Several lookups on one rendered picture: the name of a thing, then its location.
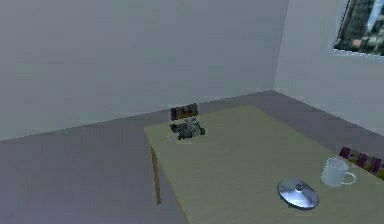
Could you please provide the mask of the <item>white mug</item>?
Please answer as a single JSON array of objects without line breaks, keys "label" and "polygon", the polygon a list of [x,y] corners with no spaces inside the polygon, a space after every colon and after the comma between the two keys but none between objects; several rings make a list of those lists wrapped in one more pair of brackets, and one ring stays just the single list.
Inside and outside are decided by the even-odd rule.
[{"label": "white mug", "polygon": [[[347,176],[352,177],[350,182],[345,182]],[[349,171],[349,166],[346,162],[337,158],[329,158],[322,171],[321,180],[327,186],[337,188],[343,185],[355,184],[357,176]]]}]

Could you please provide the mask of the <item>silver compact disc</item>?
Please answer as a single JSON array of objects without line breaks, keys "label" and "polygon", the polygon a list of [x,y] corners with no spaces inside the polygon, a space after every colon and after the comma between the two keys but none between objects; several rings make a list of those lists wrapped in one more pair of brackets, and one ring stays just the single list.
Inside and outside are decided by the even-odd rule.
[{"label": "silver compact disc", "polygon": [[277,185],[277,192],[289,207],[311,210],[319,204],[319,197],[315,190],[300,180],[286,179],[280,181]]}]

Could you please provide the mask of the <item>red and yellow chair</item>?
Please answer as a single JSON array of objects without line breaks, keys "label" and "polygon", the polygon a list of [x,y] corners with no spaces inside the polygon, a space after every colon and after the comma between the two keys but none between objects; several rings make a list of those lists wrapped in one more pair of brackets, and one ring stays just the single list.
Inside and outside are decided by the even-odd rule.
[{"label": "red and yellow chair", "polygon": [[339,156],[384,181],[384,159],[375,158],[348,147],[342,147]]},{"label": "red and yellow chair", "polygon": [[171,120],[185,119],[198,115],[197,104],[189,104],[181,107],[175,107],[171,109]]}]

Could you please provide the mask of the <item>light wooden table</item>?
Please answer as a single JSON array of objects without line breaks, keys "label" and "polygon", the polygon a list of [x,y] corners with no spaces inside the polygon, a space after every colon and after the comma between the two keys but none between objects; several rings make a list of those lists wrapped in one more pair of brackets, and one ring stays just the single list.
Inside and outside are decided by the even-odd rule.
[{"label": "light wooden table", "polygon": [[[145,129],[188,224],[384,224],[384,181],[357,166],[357,181],[321,180],[334,152],[254,106],[198,118],[206,133],[180,140],[168,123]],[[309,211],[289,207],[277,185],[295,178],[319,196]]]}]

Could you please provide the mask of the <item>window with white frame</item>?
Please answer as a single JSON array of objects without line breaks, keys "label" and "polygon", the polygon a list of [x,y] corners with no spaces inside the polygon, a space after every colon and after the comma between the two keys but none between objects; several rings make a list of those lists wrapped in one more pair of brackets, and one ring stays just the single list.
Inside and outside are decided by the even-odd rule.
[{"label": "window with white frame", "polygon": [[348,0],[334,48],[384,56],[384,0]]}]

